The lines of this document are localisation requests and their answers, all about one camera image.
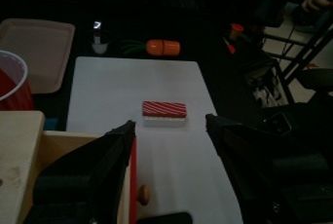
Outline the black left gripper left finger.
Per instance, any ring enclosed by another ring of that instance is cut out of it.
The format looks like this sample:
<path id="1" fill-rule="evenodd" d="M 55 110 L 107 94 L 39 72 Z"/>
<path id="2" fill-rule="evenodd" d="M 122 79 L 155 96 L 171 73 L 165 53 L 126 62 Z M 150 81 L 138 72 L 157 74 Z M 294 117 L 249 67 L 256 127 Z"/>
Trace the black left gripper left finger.
<path id="1" fill-rule="evenodd" d="M 135 123 L 129 121 L 39 173 L 24 224 L 118 224 L 134 137 Z"/>

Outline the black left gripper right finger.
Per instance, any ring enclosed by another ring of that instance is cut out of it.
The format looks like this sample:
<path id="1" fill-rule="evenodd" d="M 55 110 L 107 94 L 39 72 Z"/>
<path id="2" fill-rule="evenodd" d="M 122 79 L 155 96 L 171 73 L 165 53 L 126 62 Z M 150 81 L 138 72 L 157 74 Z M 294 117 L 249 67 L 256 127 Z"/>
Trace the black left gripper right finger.
<path id="1" fill-rule="evenodd" d="M 281 136 L 213 114 L 206 128 L 245 224 L 333 224 L 333 143 L 308 134 Z"/>

